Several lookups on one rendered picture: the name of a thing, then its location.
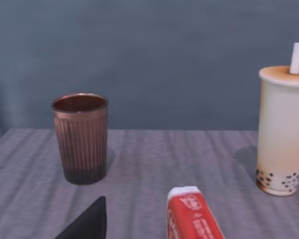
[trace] black object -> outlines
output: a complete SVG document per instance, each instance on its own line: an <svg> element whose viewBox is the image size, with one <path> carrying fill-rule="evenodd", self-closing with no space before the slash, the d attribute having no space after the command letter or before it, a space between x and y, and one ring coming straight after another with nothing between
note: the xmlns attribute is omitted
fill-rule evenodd
<svg viewBox="0 0 299 239"><path fill-rule="evenodd" d="M55 239L105 239L106 198L99 197Z"/></svg>

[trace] gray wooden surface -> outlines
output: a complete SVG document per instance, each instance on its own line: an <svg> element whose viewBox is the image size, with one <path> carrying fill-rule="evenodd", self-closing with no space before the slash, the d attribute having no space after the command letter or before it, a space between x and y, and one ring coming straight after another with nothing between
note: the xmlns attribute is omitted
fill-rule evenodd
<svg viewBox="0 0 299 239"><path fill-rule="evenodd" d="M107 177L65 181L52 130L0 140L0 239L52 239L107 197L108 239L164 239L166 196L197 185L227 239L299 239L299 190L278 198L254 183L254 131L110 130Z"/></svg>

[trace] straw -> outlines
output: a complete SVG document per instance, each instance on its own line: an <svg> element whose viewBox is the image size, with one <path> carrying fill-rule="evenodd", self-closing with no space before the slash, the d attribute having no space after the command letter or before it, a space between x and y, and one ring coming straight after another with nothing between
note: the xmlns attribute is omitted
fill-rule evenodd
<svg viewBox="0 0 299 239"><path fill-rule="evenodd" d="M299 42L294 43L293 57L291 59L289 73L299 75Z"/></svg>

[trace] ribbed metal cup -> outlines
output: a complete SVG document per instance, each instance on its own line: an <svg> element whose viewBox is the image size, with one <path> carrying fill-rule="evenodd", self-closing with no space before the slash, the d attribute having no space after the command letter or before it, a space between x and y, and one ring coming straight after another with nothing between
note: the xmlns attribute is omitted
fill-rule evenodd
<svg viewBox="0 0 299 239"><path fill-rule="evenodd" d="M94 94L72 94L52 103L64 176L87 185L106 174L108 100Z"/></svg>

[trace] blue-gray background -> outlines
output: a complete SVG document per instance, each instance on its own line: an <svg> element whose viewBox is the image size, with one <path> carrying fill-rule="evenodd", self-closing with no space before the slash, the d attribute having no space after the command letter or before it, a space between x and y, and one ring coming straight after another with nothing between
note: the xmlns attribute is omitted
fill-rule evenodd
<svg viewBox="0 0 299 239"><path fill-rule="evenodd" d="M258 70L294 41L299 0L0 0L0 135L74 92L110 128L256 129Z"/></svg>

